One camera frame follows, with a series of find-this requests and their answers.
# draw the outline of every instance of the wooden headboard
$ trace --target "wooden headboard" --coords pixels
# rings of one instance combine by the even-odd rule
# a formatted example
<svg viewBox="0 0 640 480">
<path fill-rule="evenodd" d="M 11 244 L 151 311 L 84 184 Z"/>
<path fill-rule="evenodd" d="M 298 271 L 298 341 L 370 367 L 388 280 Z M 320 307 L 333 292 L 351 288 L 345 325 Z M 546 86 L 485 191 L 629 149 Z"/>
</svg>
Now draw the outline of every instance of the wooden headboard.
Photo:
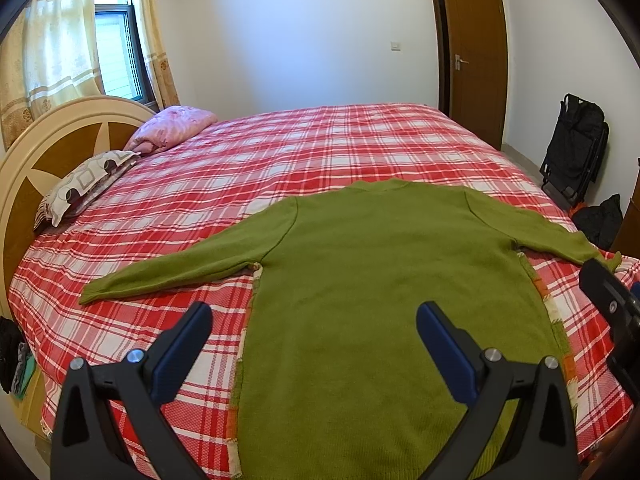
<svg viewBox="0 0 640 480">
<path fill-rule="evenodd" d="M 0 162 L 0 314 L 12 318 L 7 292 L 33 242 L 38 204 L 89 157 L 121 150 L 154 112 L 135 101 L 96 96 L 70 101 L 38 118 Z"/>
</svg>

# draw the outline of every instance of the green sweater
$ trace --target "green sweater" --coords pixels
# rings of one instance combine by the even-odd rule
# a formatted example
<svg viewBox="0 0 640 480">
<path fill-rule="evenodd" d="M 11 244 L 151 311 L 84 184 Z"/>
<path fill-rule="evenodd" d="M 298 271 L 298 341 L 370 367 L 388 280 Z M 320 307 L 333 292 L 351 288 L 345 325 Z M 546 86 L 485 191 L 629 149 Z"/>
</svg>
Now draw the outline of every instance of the green sweater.
<svg viewBox="0 0 640 480">
<path fill-rule="evenodd" d="M 582 233 L 475 190 L 357 182 L 286 198 L 188 250 L 132 264 L 91 282 L 80 303 L 260 263 L 230 411 L 243 478 L 414 480 L 465 411 L 418 337 L 423 301 L 510 360 L 561 358 L 520 246 L 604 260 Z M 512 413 L 476 472 L 492 464 Z"/>
</svg>

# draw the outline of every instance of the bed sheet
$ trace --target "bed sheet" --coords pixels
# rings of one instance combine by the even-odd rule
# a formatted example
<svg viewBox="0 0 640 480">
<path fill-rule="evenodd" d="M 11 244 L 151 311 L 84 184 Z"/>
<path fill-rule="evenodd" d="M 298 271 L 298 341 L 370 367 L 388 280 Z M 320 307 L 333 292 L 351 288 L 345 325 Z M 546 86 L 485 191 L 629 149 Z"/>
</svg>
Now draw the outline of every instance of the bed sheet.
<svg viewBox="0 0 640 480">
<path fill-rule="evenodd" d="M 143 159 L 73 224 L 47 230 L 25 255 L 9 300 L 47 378 L 45 427 L 52 428 L 73 357 L 120 360 L 132 348 L 148 348 L 192 301 L 205 301 L 214 313 L 212 334 L 162 411 L 207 475 L 229 478 L 225 425 L 251 276 L 88 307 L 78 305 L 82 286 L 185 249 L 286 196 L 391 177 L 469 186 L 575 230 L 500 152 L 427 106 L 320 107 L 214 124 Z M 578 290 L 578 267 L 548 254 L 527 256 L 556 300 L 575 353 L 582 453 L 632 405 L 607 370 L 608 326 Z M 640 262 L 624 258 L 616 275 L 629 286 L 640 278 Z M 136 465 L 155 476 L 124 409 L 114 403 L 114 412 Z"/>
</svg>

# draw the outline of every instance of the floral curtain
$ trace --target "floral curtain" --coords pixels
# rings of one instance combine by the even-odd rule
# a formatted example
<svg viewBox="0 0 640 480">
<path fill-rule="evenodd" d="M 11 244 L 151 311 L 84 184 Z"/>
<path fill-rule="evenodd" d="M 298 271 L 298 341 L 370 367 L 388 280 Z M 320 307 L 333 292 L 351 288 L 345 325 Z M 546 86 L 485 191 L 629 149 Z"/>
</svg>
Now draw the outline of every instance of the floral curtain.
<svg viewBox="0 0 640 480">
<path fill-rule="evenodd" d="M 136 11 L 136 23 L 146 72 L 158 107 L 163 110 L 172 105 L 179 105 L 174 78 L 160 37 L 156 0 L 132 1 Z"/>
<path fill-rule="evenodd" d="M 94 0 L 31 0 L 0 46 L 5 148 L 53 107 L 102 90 Z"/>
</svg>

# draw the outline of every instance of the brown wooden door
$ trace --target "brown wooden door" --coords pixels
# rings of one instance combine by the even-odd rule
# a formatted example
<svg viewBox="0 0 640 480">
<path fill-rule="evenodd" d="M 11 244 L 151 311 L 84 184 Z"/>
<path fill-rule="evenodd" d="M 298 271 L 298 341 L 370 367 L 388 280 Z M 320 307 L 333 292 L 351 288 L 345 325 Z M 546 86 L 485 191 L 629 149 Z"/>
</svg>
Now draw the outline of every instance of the brown wooden door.
<svg viewBox="0 0 640 480">
<path fill-rule="evenodd" d="M 445 0 L 450 117 L 497 150 L 507 104 L 507 30 L 502 0 Z"/>
</svg>

